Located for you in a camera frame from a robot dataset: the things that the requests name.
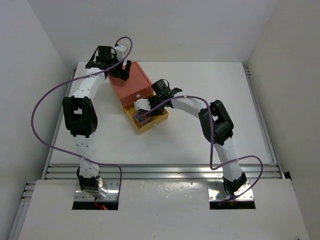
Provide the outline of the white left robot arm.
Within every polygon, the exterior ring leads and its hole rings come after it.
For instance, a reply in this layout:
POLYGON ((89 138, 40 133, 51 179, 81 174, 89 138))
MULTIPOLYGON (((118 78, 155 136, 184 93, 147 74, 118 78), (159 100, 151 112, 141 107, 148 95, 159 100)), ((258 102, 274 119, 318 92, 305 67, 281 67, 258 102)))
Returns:
POLYGON ((102 193, 103 180, 98 164, 88 161, 94 155, 93 137, 98 127, 98 117, 93 99, 108 75, 127 81, 131 62, 123 69, 120 62, 128 49, 123 45, 98 46, 85 65, 84 78, 77 90, 62 100, 65 127, 76 143, 80 155, 77 177, 81 190, 90 194, 102 193))

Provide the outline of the yellow drawer with white knob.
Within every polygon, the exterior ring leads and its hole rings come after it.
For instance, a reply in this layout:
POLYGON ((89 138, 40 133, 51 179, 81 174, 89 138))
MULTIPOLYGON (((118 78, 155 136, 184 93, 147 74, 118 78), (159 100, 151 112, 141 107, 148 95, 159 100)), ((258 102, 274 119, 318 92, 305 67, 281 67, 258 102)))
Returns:
POLYGON ((150 120, 144 125, 139 125, 138 122, 134 119, 133 114, 136 111, 134 104, 130 103, 128 105, 123 106, 123 110, 133 125, 133 128, 137 131, 139 135, 149 131, 153 127, 159 125, 160 123, 166 121, 169 117, 169 113, 167 110, 164 110, 163 115, 151 116, 150 120))

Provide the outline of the small colourful eyeshadow palette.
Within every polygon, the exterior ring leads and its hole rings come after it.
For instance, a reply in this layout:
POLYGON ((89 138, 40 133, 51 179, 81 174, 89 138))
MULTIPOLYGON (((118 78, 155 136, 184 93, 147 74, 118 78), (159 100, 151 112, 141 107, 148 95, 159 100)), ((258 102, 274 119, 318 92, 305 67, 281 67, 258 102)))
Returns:
POLYGON ((142 116, 141 114, 134 114, 133 118, 140 126, 149 123, 151 119, 149 116, 142 116))

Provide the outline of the long brown eyeshadow palette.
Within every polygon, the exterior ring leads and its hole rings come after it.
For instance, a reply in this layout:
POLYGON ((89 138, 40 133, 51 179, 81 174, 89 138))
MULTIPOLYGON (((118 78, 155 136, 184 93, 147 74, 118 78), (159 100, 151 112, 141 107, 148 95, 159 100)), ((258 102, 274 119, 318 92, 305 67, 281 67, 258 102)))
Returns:
POLYGON ((136 116, 142 116, 142 117, 149 117, 150 114, 147 113, 148 111, 147 110, 144 110, 144 109, 139 109, 139 110, 136 110, 136 112, 134 113, 136 116))

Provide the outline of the orange drawer box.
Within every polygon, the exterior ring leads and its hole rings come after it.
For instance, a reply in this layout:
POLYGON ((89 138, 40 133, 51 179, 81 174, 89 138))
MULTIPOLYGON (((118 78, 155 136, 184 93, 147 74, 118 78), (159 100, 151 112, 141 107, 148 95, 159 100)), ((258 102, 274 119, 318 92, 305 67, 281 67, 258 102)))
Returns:
POLYGON ((108 76, 108 79, 120 103, 121 92, 125 89, 140 89, 148 86, 152 87, 152 82, 143 71, 139 63, 136 61, 131 63, 129 79, 127 81, 112 77, 110 75, 108 76))

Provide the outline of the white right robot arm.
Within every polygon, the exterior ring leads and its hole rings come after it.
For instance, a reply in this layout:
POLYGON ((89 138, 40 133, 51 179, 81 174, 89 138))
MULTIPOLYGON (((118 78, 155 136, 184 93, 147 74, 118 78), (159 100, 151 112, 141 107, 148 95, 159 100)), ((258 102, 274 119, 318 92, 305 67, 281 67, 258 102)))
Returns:
POLYGON ((196 117, 204 137, 210 142, 210 168, 213 169, 213 151, 216 151, 222 167, 224 192, 233 197, 246 183, 247 177, 234 149, 234 124, 224 104, 220 100, 209 103, 201 97, 188 95, 177 87, 170 89, 165 79, 156 81, 151 87, 155 96, 145 100, 143 108, 151 116, 160 115, 169 107, 196 117))

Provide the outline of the orange drawer with white knob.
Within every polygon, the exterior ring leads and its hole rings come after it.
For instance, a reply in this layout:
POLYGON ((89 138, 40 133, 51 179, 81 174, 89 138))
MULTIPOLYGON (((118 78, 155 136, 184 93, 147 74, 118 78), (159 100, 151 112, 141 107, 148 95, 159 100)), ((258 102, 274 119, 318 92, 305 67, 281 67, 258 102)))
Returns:
POLYGON ((134 103, 136 100, 147 97, 153 93, 153 89, 151 86, 145 88, 127 88, 121 92, 120 102, 122 106, 126 106, 134 103))

